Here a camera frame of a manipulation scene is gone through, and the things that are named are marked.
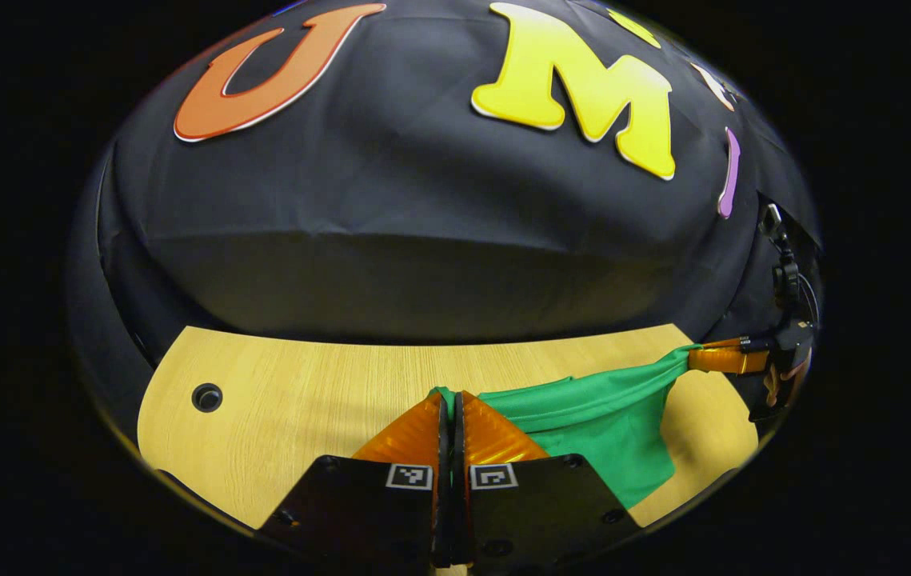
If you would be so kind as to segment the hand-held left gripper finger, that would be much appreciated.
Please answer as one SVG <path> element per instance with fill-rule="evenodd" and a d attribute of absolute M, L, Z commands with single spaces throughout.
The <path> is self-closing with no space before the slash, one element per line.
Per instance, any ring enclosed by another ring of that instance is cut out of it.
<path fill-rule="evenodd" d="M 480 398 L 453 401 L 453 557 L 471 573 L 567 573 L 641 526 L 580 454 L 550 456 Z"/>
<path fill-rule="evenodd" d="M 450 411 L 432 393 L 350 457 L 317 457 L 258 529 L 319 571 L 448 566 Z"/>

